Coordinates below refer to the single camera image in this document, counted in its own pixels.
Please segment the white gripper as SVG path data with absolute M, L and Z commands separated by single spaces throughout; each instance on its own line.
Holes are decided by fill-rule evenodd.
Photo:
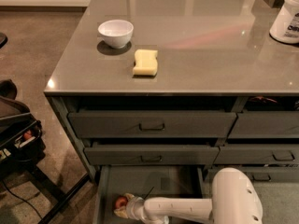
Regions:
M 130 218 L 135 220 L 144 221 L 144 200 L 140 197 L 135 197 L 132 193 L 124 193 L 124 197 L 127 199 L 128 204 L 125 208 L 118 208 L 114 210 L 114 214 L 121 218 Z

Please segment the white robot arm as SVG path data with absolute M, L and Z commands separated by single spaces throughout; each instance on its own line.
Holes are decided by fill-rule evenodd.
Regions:
M 263 224 L 260 198 L 249 178 L 235 168 L 223 168 L 215 174 L 210 199 L 144 200 L 125 193 L 116 201 L 114 214 L 144 224 L 169 224 L 170 217 L 201 224 Z

